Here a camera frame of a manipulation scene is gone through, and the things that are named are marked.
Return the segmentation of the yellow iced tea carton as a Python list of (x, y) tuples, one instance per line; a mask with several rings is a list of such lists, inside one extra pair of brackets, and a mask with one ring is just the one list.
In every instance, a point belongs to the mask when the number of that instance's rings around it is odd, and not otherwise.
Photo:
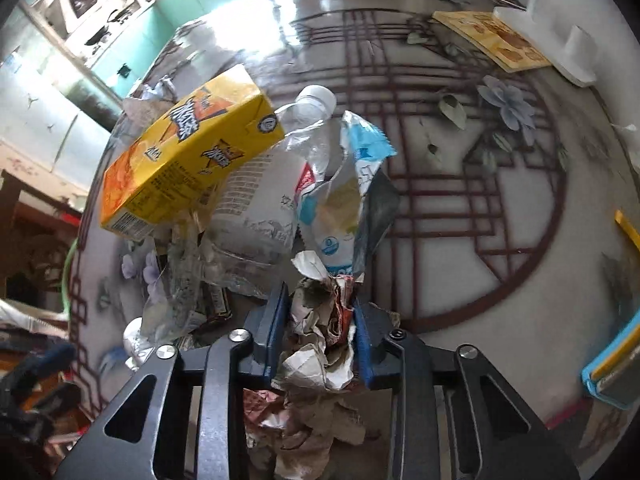
[(160, 115), (105, 170), (101, 226), (142, 240), (283, 137), (268, 96), (235, 65)]

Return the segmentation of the yellow stick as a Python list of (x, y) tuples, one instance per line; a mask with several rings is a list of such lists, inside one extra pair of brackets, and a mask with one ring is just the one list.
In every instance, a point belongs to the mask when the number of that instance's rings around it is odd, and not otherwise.
[(623, 211), (617, 209), (614, 214), (614, 221), (617, 226), (622, 230), (622, 232), (629, 238), (631, 244), (637, 250), (640, 250), (640, 234), (631, 224), (631, 222), (626, 218)]

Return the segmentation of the paper wad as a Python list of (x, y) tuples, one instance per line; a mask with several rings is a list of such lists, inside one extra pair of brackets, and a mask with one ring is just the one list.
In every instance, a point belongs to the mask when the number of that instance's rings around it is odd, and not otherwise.
[(366, 437), (356, 408), (344, 400), (355, 379), (354, 281), (332, 275), (312, 250), (293, 259), (302, 274), (285, 318), (288, 343), (267, 389), (243, 391), (246, 446), (258, 470), (277, 479), (319, 479), (334, 442)]

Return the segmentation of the yellow picture book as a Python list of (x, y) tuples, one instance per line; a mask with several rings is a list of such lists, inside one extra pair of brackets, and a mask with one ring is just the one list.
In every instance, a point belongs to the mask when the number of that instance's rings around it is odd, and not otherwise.
[(435, 11), (433, 18), (468, 40), (507, 73), (538, 70), (551, 65), (528, 40), (491, 12)]

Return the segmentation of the red green-rimmed trash bin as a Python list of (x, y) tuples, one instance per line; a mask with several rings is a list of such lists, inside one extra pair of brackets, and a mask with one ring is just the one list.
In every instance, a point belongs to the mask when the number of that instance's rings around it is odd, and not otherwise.
[(77, 252), (78, 238), (73, 240), (70, 244), (64, 264), (61, 278), (61, 299), (63, 305), (63, 313), (65, 314), (66, 321), (70, 320), (70, 271), (72, 270), (72, 264)]

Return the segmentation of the clear plastic wrap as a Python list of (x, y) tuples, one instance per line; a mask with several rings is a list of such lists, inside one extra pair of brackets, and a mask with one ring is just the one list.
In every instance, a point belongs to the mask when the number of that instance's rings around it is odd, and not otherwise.
[(152, 244), (142, 268), (145, 304), (122, 335), (134, 362), (144, 362), (162, 344), (188, 348), (199, 334), (227, 322), (232, 294), (267, 297), (265, 268), (216, 247), (188, 214), (145, 239)]

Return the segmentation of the blue white snack bag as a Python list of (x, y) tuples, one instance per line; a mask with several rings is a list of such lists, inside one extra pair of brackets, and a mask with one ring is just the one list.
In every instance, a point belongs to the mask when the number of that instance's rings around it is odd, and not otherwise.
[(356, 280), (398, 211), (398, 192), (383, 169), (397, 151), (380, 128), (350, 110), (341, 118), (340, 144), (341, 166), (303, 197), (298, 227), (329, 274)]

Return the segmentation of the white plastic rack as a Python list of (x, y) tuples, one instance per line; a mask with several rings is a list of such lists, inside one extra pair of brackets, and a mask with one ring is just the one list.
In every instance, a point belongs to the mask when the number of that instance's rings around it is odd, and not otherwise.
[(524, 10), (496, 6), (492, 15), (535, 47), (569, 82), (579, 88), (597, 82), (594, 64), (598, 47), (593, 38), (574, 24), (565, 39), (555, 30), (553, 0), (528, 0)]

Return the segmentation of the white refrigerator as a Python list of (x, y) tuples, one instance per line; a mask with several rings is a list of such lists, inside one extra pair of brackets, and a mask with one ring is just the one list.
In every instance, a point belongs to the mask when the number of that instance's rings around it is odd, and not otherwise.
[(89, 191), (120, 108), (15, 9), (1, 29), (1, 146), (45, 185)]

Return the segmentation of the clear plastic bottle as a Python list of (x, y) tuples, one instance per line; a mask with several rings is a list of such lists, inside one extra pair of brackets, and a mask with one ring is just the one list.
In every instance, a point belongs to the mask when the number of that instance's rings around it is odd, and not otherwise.
[(331, 90), (310, 84), (276, 110), (285, 137), (229, 174), (209, 223), (215, 248), (259, 263), (291, 250), (299, 200), (329, 166), (335, 107)]

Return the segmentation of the blue yellow box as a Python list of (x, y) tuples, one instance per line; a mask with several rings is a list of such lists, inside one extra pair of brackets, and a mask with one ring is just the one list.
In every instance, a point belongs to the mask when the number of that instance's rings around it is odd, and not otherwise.
[(639, 312), (582, 369), (580, 378), (590, 396), (620, 410), (639, 400)]

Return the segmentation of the teal kitchen cabinets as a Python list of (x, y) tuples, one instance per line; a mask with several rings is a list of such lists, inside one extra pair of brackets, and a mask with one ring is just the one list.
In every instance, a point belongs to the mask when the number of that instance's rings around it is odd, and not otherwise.
[(123, 98), (182, 25), (233, 0), (153, 0), (116, 29), (88, 69)]

